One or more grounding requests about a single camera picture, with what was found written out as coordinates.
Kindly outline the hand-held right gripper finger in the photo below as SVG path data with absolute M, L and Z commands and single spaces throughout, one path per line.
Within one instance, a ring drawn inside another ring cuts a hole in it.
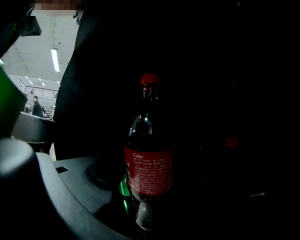
M 27 98 L 0 66 L 0 179 L 14 176 L 36 158 L 26 142 L 12 138 L 12 131 Z

